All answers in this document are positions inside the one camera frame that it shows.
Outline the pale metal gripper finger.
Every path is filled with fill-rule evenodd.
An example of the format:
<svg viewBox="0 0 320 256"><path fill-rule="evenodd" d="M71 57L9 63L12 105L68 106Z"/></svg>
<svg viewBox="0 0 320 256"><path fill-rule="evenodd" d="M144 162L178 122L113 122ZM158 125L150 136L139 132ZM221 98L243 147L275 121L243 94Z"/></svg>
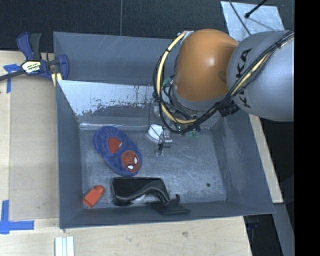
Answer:
<svg viewBox="0 0 320 256"><path fill-rule="evenodd" d="M155 150L157 157L163 157L172 147L173 139L169 131L162 131L159 135L158 143Z"/></svg>

